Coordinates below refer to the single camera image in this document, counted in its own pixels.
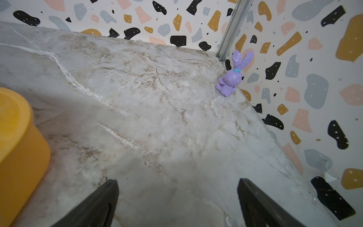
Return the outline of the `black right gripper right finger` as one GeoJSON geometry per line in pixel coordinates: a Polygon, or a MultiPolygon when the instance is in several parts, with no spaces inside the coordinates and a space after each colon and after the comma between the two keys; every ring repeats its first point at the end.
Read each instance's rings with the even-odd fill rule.
{"type": "Polygon", "coordinates": [[[237,193],[247,227],[303,226],[249,179],[239,180],[237,193]]]}

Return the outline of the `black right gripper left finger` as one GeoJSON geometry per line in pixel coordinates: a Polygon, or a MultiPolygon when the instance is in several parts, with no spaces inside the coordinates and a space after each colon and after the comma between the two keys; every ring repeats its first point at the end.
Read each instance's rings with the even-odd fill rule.
{"type": "Polygon", "coordinates": [[[54,227],[109,227],[112,224],[119,197],[117,180],[108,179],[54,227]]]}

